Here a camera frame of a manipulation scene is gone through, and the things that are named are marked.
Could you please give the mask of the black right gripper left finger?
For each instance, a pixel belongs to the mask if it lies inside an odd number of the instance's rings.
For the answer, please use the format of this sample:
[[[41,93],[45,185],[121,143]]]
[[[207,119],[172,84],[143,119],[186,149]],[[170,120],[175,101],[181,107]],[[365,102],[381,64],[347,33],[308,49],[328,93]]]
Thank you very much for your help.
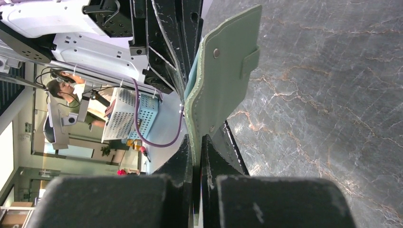
[[[189,137],[151,175],[55,178],[30,228],[191,228]]]

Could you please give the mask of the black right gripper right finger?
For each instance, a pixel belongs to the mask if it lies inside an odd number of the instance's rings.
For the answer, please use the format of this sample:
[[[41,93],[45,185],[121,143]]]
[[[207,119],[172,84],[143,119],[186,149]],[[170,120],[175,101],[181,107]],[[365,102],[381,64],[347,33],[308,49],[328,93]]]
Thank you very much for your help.
[[[341,190],[322,178],[241,174],[209,136],[201,148],[203,225],[206,228],[354,228]]]

